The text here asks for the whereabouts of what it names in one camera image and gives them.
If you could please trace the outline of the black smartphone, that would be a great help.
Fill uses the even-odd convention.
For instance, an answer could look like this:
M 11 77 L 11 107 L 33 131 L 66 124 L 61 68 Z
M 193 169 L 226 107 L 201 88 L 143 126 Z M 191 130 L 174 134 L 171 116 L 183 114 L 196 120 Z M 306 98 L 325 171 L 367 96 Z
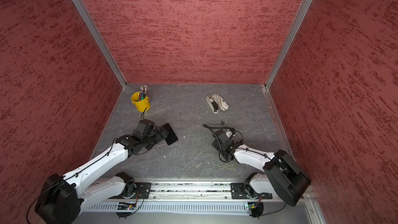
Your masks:
M 171 125 L 169 123 L 166 123 L 162 127 L 168 132 L 168 135 L 165 138 L 166 143 L 169 146 L 176 143 L 178 141 L 178 137 L 172 129 Z

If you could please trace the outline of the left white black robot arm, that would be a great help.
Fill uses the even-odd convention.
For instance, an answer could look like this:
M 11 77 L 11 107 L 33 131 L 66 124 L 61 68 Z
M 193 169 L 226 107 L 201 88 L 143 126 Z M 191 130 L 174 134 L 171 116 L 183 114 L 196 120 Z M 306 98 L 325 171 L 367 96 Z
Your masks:
M 96 185 L 94 182 L 117 164 L 142 155 L 143 148 L 150 151 L 161 141 L 171 145 L 177 140 L 170 124 L 158 127 L 153 121 L 140 120 L 132 134 L 114 139 L 108 149 L 89 162 L 62 176 L 48 177 L 31 206 L 48 224 L 71 224 L 83 211 L 111 197 L 146 200 L 151 184 L 136 184 L 135 179 L 124 172 L 105 182 Z

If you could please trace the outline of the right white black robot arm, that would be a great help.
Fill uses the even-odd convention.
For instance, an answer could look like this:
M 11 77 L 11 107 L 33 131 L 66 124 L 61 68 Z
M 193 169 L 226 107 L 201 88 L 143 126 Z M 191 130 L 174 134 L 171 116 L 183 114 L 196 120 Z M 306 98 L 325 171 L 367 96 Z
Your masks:
M 253 167 L 259 172 L 250 174 L 244 182 L 231 186 L 233 194 L 248 199 L 266 199 L 277 195 L 286 204 L 295 206 L 311 185 L 310 176 L 284 150 L 265 152 L 251 148 L 243 139 L 235 141 L 238 133 L 233 128 L 207 127 L 212 133 L 212 146 L 219 152 L 219 159 L 228 163 Z

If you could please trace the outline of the green wired earphones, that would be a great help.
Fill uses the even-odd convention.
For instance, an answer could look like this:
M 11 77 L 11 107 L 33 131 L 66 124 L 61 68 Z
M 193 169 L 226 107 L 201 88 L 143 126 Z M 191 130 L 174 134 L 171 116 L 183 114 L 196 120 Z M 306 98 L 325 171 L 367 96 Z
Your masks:
M 220 121 L 220 126 L 211 127 L 203 124 L 211 133 L 214 141 L 214 148 L 210 161 L 216 167 L 235 170 L 238 162 L 234 158 L 234 152 L 240 145 L 244 145 L 244 138 L 241 132 L 235 128 L 228 127 L 224 121 Z

